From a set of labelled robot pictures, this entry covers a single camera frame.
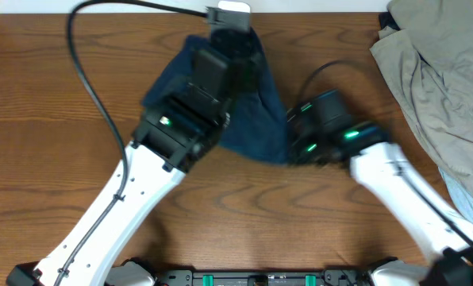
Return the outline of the dark blue shorts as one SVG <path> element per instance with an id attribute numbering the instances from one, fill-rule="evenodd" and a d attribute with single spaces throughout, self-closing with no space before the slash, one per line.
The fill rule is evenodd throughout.
<path id="1" fill-rule="evenodd" d="M 252 160 L 286 164 L 289 148 L 286 107 L 280 100 L 263 46 L 255 31 L 251 31 L 251 37 L 253 48 L 260 53 L 258 89 L 238 95 L 231 122 L 221 135 L 219 145 Z M 184 88 L 183 79 L 192 73 L 194 51 L 209 46 L 209 40 L 204 37 L 188 36 L 180 52 L 145 94 L 142 105 L 152 105 L 168 89 L 173 89 L 176 82 L 180 83 L 179 89 Z"/>

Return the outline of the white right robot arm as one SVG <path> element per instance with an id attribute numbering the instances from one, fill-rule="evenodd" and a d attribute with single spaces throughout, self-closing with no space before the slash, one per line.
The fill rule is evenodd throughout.
<path id="1" fill-rule="evenodd" d="M 358 285 L 473 285 L 473 223 L 416 171 L 388 133 L 357 121 L 336 90 L 300 102 L 286 114 L 290 164 L 344 164 L 416 242 L 426 267 L 384 259 L 356 277 Z"/>

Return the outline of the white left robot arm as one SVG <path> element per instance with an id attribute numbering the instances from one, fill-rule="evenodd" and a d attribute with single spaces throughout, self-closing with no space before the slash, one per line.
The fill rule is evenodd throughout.
<path id="1" fill-rule="evenodd" d="M 158 202 L 235 126 L 258 86 L 263 51 L 252 29 L 190 36 L 146 94 L 144 112 L 105 187 L 68 236 L 8 285 L 105 285 L 115 261 Z"/>

